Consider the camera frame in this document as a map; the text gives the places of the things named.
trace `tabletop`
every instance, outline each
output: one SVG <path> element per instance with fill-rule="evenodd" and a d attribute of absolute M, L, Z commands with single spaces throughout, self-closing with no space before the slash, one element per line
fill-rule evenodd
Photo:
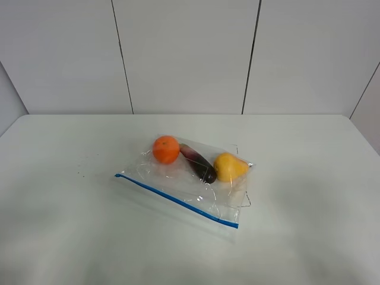
<path fill-rule="evenodd" d="M 239 229 L 115 178 L 157 134 L 256 163 Z M 0 137 L 0 284 L 380 283 L 380 157 L 340 115 L 27 115 Z"/>

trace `ziplock bag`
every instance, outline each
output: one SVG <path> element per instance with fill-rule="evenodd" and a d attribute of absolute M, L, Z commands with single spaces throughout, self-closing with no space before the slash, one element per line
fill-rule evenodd
<path fill-rule="evenodd" d="M 116 174 L 187 209 L 238 228 L 253 164 L 223 149 L 163 136 Z"/>

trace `orange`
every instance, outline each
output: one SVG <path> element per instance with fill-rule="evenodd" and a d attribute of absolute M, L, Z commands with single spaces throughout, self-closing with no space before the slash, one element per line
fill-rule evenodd
<path fill-rule="evenodd" d="M 160 163 L 173 163 L 179 155 L 179 143 L 170 135 L 164 135 L 154 142 L 153 155 Z"/>

